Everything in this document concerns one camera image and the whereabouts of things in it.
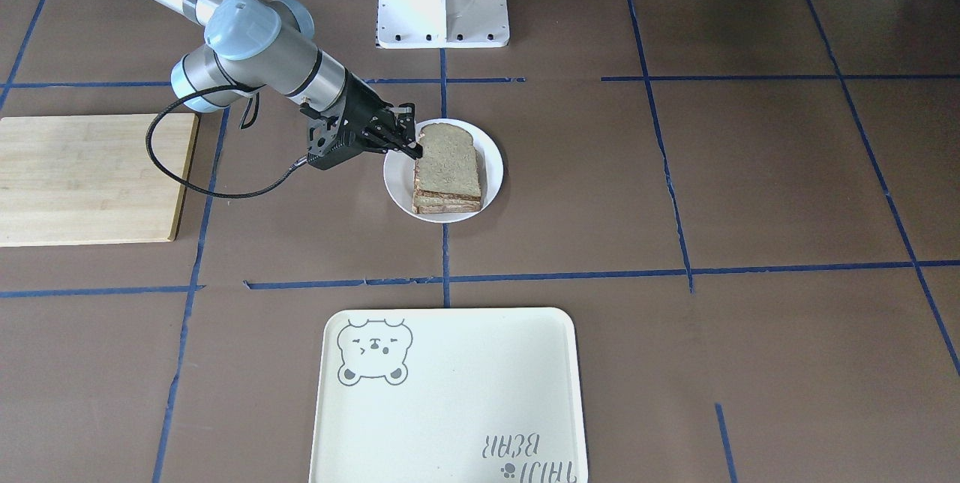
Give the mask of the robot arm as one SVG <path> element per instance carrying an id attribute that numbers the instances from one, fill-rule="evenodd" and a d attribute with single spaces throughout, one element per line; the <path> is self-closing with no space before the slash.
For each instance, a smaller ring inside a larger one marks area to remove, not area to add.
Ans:
<path id="1" fill-rule="evenodd" d="M 308 117 L 307 161 L 327 170 L 354 156 L 422 156 L 414 106 L 392 106 L 314 43 L 314 22 L 296 0 L 154 0 L 203 27 L 203 45 L 171 72 L 177 96 L 197 112 L 223 110 L 271 88 Z"/>

